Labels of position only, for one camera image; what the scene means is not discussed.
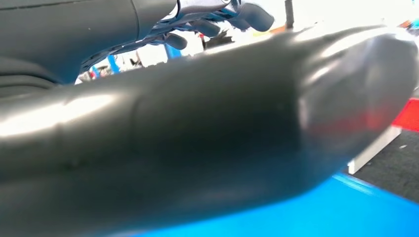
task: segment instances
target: blue platform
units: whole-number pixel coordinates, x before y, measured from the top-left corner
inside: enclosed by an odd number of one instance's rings
[[[286,202],[137,236],[419,237],[419,206],[338,174]]]

